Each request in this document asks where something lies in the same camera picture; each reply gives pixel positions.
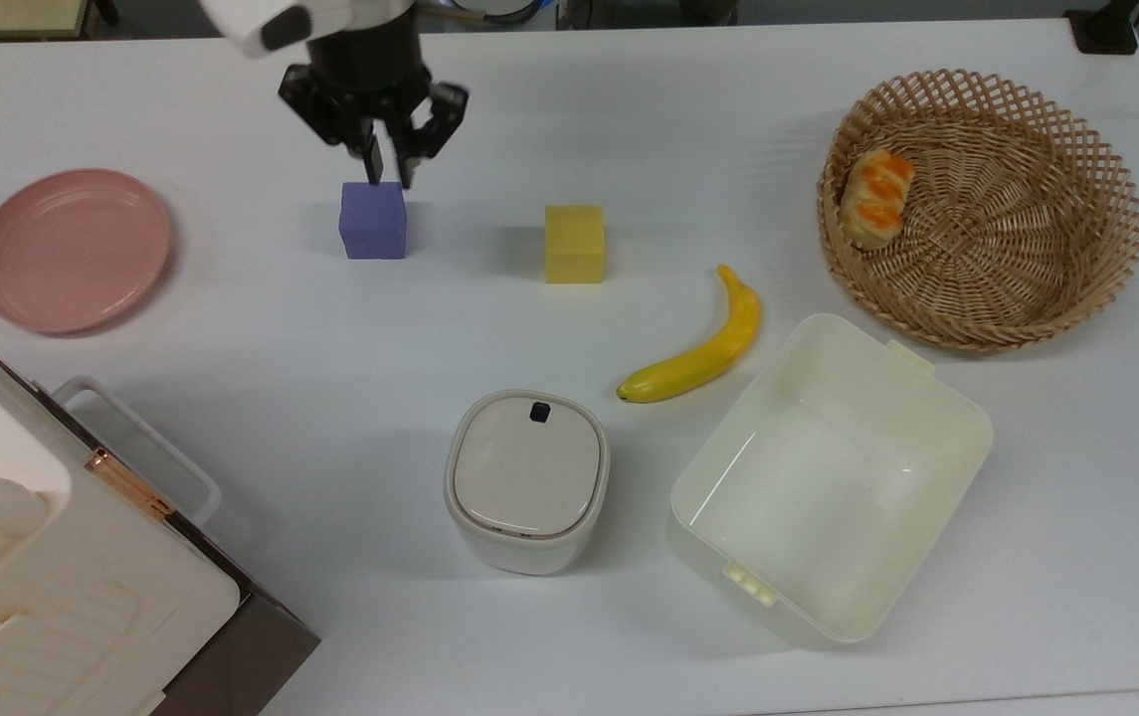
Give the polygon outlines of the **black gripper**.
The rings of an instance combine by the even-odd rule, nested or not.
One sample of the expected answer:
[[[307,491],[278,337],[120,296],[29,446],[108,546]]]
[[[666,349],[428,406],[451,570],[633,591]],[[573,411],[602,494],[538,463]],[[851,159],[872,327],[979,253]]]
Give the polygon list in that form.
[[[418,41],[382,55],[352,35],[309,42],[308,63],[286,69],[279,94],[323,145],[361,157],[369,186],[384,172],[374,121],[382,122],[405,191],[420,157],[436,157],[459,130],[470,100],[468,88],[433,81]]]

